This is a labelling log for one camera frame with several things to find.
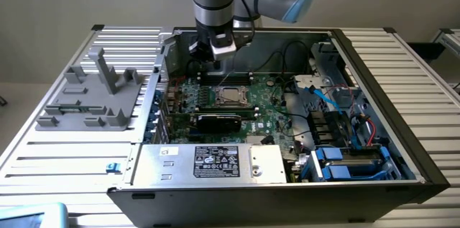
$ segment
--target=warning label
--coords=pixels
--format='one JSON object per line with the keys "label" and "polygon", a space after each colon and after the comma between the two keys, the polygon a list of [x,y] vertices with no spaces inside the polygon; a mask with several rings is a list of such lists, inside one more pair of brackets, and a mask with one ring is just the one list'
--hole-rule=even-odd
{"label": "warning label", "polygon": [[237,146],[194,147],[193,175],[197,178],[238,177]]}

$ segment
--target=motherboard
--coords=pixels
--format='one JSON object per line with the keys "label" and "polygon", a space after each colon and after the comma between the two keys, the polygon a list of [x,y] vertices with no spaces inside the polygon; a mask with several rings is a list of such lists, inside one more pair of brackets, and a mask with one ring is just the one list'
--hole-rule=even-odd
{"label": "motherboard", "polygon": [[[286,107],[275,78],[255,75],[247,83],[226,81],[214,86],[201,83],[198,79],[177,78],[169,85],[170,143],[266,143],[277,144],[283,155],[291,152],[291,123],[290,117],[279,113],[286,112]],[[235,132],[214,133],[218,127],[211,120],[205,126],[213,130],[201,132],[197,119],[213,115],[239,120],[235,128],[233,124],[225,127]]]}

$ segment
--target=blue connector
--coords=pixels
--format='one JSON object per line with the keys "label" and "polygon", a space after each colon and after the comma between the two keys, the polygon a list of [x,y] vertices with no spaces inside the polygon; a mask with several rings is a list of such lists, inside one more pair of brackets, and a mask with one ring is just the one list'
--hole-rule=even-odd
{"label": "blue connector", "polygon": [[106,166],[105,166],[105,172],[106,173],[118,173],[121,172],[121,164],[118,163],[109,163]]}
{"label": "blue connector", "polygon": [[149,122],[154,121],[157,119],[157,116],[154,113],[149,114]]}
{"label": "blue connector", "polygon": [[317,157],[317,160],[323,160],[323,153],[322,153],[322,150],[315,150],[315,157]]}
{"label": "blue connector", "polygon": [[161,97],[162,97],[162,92],[155,89],[154,94],[153,94],[153,102],[159,102]]}
{"label": "blue connector", "polygon": [[351,135],[351,145],[354,147],[355,150],[361,150],[362,149],[362,146],[359,145],[359,143],[357,142],[357,137],[355,137],[355,134]]}
{"label": "blue connector", "polygon": [[342,156],[342,152],[339,151],[339,148],[319,148],[319,150],[323,153],[323,158],[326,160],[330,161],[337,161],[337,160],[342,160],[343,156]]}

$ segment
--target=white wall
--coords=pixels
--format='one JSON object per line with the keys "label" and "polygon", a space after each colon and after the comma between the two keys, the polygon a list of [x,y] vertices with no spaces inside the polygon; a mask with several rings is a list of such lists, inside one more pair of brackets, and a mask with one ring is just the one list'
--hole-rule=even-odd
{"label": "white wall", "polygon": [[0,154],[29,118],[49,86],[0,82],[0,96],[7,101],[7,105],[0,107]]}
{"label": "white wall", "polygon": [[[427,40],[460,26],[458,1],[314,0],[295,26],[391,26]],[[190,0],[0,0],[0,80],[53,82],[93,24],[193,25]]]}

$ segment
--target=black cable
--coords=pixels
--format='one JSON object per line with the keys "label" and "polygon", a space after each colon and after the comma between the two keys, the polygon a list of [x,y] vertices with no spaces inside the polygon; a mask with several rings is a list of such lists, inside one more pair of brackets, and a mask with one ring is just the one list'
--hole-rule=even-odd
{"label": "black cable", "polygon": [[185,76],[186,76],[186,77],[190,77],[190,75],[189,75],[189,66],[190,66],[190,64],[194,63],[194,62],[197,62],[197,63],[201,65],[201,61],[199,61],[199,60],[197,60],[197,59],[194,59],[194,58],[190,58],[190,59],[187,60],[187,62],[186,62],[186,64],[185,64]]}
{"label": "black cable", "polygon": [[283,124],[283,126],[279,128],[279,131],[281,131],[281,134],[282,134],[283,136],[286,136],[286,137],[295,137],[295,136],[298,136],[298,135],[302,135],[302,134],[310,132],[310,131],[307,130],[307,131],[303,131],[303,132],[301,132],[301,133],[298,133],[298,134],[295,134],[295,135],[287,135],[287,134],[283,132],[283,127],[285,127],[285,126],[286,126],[286,124]]}
{"label": "black cable", "polygon": [[299,40],[293,40],[293,41],[287,42],[285,47],[283,47],[283,49],[282,49],[282,72],[287,68],[287,65],[286,65],[286,51],[287,51],[287,48],[289,48],[289,46],[291,44],[295,44],[295,43],[301,44],[302,47],[305,48],[305,52],[306,52],[306,74],[307,74],[309,73],[309,49],[307,49],[307,46],[303,44],[303,42],[299,41]]}
{"label": "black cable", "polygon": [[278,50],[273,51],[273,53],[271,53],[270,56],[267,57],[266,61],[262,63],[261,66],[258,66],[258,67],[253,70],[253,72],[257,72],[257,71],[265,66],[265,64],[267,64],[267,62],[270,61],[270,59],[271,59],[273,55],[275,55],[275,53],[279,53],[279,55],[282,56],[281,51],[278,51]]}
{"label": "black cable", "polygon": [[273,107],[273,109],[274,109],[279,114],[282,114],[282,115],[285,115],[285,116],[297,116],[297,117],[299,117],[299,118],[307,120],[307,118],[306,118],[305,116],[302,116],[302,115],[291,114],[291,113],[287,113],[287,112],[282,112],[282,111],[277,110],[277,109],[274,108],[273,105],[271,105],[271,107]]}
{"label": "black cable", "polygon": [[250,18],[250,31],[251,31],[251,33],[250,33],[250,40],[249,40],[249,42],[250,42],[251,38],[253,38],[253,35],[255,34],[255,27],[254,27],[254,23],[253,23],[253,20],[251,20],[249,6],[246,6],[245,0],[241,0],[241,2],[242,2],[242,5],[243,5],[243,9],[245,9],[246,15]]}

